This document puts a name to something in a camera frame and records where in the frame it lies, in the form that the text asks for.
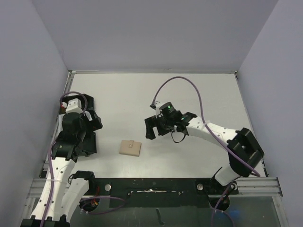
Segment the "black white card tray organizer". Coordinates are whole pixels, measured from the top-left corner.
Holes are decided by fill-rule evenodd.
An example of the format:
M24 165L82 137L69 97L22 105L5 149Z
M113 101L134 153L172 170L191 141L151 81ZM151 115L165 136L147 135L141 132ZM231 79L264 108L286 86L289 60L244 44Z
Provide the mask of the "black white card tray organizer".
M90 156L97 152L95 131L86 131L83 128L82 113L66 113L68 101L72 99L81 101L82 110L95 111L94 98L72 91L60 97L59 104L59 135L54 146L54 153L67 160L76 160L80 156Z

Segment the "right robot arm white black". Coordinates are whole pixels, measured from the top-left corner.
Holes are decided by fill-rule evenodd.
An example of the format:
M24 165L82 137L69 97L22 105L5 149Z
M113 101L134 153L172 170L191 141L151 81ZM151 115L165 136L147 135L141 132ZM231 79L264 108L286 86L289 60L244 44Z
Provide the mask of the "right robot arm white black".
M211 181L211 189L215 193L222 193L229 183L240 177L249 177L264 157L264 151L252 131L247 128L235 130L205 122L196 114L176 110L170 102L156 102L151 108L156 114L144 120L147 139L153 140L157 135L180 132L227 149L229 163Z

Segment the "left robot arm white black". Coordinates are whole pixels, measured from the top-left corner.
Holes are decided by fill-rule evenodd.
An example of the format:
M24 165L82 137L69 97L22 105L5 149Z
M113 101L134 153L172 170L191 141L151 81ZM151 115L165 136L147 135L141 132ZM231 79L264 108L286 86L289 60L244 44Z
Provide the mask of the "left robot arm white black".
M103 127L101 118L93 109L66 113L61 126L48 152L49 175L36 207L21 222L23 227L70 226L83 195L96 190L93 172L72 170L79 157L96 153L95 131Z

